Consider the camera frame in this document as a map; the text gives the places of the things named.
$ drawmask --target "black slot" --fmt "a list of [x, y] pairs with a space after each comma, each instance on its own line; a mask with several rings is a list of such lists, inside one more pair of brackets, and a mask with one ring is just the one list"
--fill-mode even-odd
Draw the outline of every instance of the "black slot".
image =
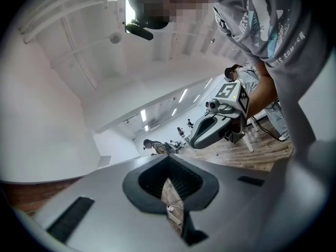
[[47, 232], [55, 239], [65, 243], [93, 203], [94, 200], [92, 199], [79, 197], [48, 228]]
[[256, 185], [256, 186], [259, 186], [261, 187], [265, 180], [262, 180], [262, 179], [255, 179], [253, 177], [249, 177], [249, 176], [241, 176], [238, 178], [239, 181], [243, 181], [245, 183], [248, 183], [248, 184], [252, 184], [252, 185]]

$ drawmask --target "gray t-shirt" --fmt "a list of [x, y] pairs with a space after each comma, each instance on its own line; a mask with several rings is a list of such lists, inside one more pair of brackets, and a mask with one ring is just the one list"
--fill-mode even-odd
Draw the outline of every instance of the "gray t-shirt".
[[327, 38], [301, 0], [216, 0], [219, 29], [275, 82], [296, 150], [315, 140], [298, 105], [328, 57]]

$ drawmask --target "person's arm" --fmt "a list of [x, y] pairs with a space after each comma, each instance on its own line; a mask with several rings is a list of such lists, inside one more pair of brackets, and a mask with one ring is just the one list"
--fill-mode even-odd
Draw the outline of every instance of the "person's arm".
[[249, 94], [250, 103], [247, 118], [258, 114], [262, 109], [273, 103], [278, 97], [274, 81], [269, 75], [265, 63], [260, 61], [255, 67], [260, 74], [260, 79], [257, 87]]

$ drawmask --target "cable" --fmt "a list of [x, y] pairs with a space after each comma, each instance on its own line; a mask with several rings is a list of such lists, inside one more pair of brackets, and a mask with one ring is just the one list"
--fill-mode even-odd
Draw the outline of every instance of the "cable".
[[254, 122], [261, 128], [262, 131], [266, 132], [269, 136], [273, 137], [275, 140], [279, 141], [279, 142], [285, 142], [287, 141], [287, 139], [284, 140], [280, 140], [277, 137], [274, 136], [274, 134], [272, 134], [270, 131], [268, 131], [267, 129], [265, 129], [263, 126], [260, 125], [259, 121], [255, 118], [255, 117], [251, 117]]
[[177, 208], [179, 208], [179, 209], [184, 210], [183, 208], [181, 208], [181, 207], [179, 207], [179, 206], [177, 206], [177, 205], [171, 205], [171, 206], [173, 206], [173, 207], [177, 207]]
[[169, 203], [168, 207], [170, 207], [170, 205], [173, 204], [173, 203], [177, 203], [178, 201], [182, 201], [182, 199], [178, 199], [177, 201], [173, 201], [173, 202]]

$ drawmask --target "fluorescent light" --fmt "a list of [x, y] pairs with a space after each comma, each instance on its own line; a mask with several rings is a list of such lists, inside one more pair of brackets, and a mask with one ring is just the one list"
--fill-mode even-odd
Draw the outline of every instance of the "fluorescent light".
[[142, 121], [146, 121], [146, 111], [142, 110], [141, 112]]
[[182, 96], [180, 98], [180, 100], [178, 101], [179, 103], [182, 101], [183, 97], [185, 96], [185, 94], [187, 93], [188, 89], [185, 89], [182, 93]]
[[128, 3], [128, 0], [125, 2], [125, 23], [131, 23], [131, 20], [135, 18], [135, 12]]
[[172, 116], [174, 116], [175, 115], [175, 112], [177, 111], [177, 108], [175, 108], [174, 109], [174, 112], [173, 112], [173, 114], [172, 114]]
[[197, 97], [196, 97], [196, 99], [194, 100], [194, 102], [196, 102], [196, 100], [200, 97], [201, 95], [199, 94]]
[[209, 80], [209, 82], [205, 85], [204, 89], [209, 85], [210, 81], [212, 80], [212, 78]]

